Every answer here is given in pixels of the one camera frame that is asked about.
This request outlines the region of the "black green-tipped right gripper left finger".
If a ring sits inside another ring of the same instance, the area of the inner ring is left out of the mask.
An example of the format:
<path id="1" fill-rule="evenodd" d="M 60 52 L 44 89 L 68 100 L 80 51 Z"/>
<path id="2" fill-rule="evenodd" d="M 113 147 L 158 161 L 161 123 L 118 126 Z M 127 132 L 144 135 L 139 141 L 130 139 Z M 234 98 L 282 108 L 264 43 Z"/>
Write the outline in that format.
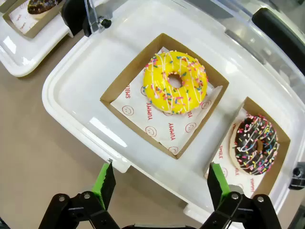
<path id="1" fill-rule="evenodd" d="M 39 225 L 40 229 L 75 229 L 82 221 L 94 229 L 118 229 L 108 207 L 116 185 L 112 163 L 105 163 L 93 188 L 74 197 L 54 195 Z"/>

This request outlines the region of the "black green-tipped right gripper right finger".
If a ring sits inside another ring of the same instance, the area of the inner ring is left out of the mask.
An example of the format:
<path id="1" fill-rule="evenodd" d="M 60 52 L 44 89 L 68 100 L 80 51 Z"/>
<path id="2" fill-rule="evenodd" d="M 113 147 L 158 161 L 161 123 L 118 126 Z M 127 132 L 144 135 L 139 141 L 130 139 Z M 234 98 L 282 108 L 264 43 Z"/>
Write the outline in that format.
<path id="1" fill-rule="evenodd" d="M 227 229 L 233 222 L 245 229 L 280 229 L 281 225 L 268 195 L 248 198 L 228 185 L 219 164 L 211 163 L 207 178 L 214 212 L 201 226 L 203 229 Z"/>

